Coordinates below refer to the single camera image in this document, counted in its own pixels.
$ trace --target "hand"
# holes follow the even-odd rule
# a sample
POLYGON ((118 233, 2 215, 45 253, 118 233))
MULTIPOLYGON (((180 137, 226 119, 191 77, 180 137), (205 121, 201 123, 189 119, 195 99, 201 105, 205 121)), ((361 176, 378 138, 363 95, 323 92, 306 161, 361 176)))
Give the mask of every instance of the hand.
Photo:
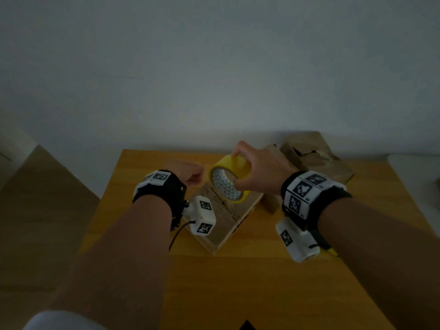
POLYGON ((247 177, 234 181, 237 190, 280 195, 285 180, 298 171, 285 157, 269 149, 255 149, 244 141, 237 144, 231 156, 240 154, 251 163, 252 171, 247 177))
POLYGON ((172 172, 187 187, 199 185, 202 182, 204 169, 202 165, 178 160, 169 161, 164 166, 164 170, 172 172))

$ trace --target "floor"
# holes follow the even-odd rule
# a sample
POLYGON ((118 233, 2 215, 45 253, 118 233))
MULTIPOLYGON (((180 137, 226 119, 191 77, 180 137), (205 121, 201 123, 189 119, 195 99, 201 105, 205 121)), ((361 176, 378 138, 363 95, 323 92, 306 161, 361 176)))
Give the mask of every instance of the floor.
POLYGON ((41 146, 0 190, 0 329, 21 329, 47 301, 98 203, 41 146))

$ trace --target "forearm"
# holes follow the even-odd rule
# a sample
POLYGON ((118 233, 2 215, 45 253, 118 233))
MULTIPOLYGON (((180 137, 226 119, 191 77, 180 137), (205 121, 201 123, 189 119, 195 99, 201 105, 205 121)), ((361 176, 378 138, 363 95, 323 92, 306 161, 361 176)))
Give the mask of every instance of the forearm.
POLYGON ((395 327, 438 327, 440 239, 347 198, 318 228, 395 327))
POLYGON ((49 309, 79 313, 111 330, 157 328, 170 224, 164 200, 141 197, 82 256, 49 309))

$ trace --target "cable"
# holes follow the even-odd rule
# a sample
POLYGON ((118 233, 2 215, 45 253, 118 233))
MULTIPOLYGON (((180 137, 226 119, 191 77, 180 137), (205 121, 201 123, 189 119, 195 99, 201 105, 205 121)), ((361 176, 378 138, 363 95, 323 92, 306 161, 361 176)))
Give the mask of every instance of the cable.
POLYGON ((182 227, 180 227, 180 229, 177 231, 177 233, 174 235, 173 240, 171 241, 171 244, 169 245, 168 251, 171 250, 171 247, 173 246, 174 241, 176 240, 176 237, 179 235, 180 231, 186 226, 189 225, 190 223, 195 223, 195 221, 188 221, 186 224, 184 224, 182 227))

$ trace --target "table surface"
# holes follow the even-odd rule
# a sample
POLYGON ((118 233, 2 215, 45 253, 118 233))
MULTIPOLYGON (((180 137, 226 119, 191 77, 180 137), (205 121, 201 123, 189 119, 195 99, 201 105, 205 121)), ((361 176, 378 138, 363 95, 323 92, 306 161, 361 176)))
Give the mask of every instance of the table surface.
MULTIPOLYGON (((130 207, 136 184, 148 172, 171 159, 208 168, 220 158, 123 150, 80 252, 130 207)), ((388 163, 347 163, 355 172, 347 184, 354 198, 432 232, 388 163)), ((290 259, 275 231, 281 217, 281 211, 271 215, 257 205, 215 256, 188 231, 181 232, 171 251, 161 329, 239 329, 247 319, 257 330, 392 329, 340 258, 322 251, 300 264, 290 259)))

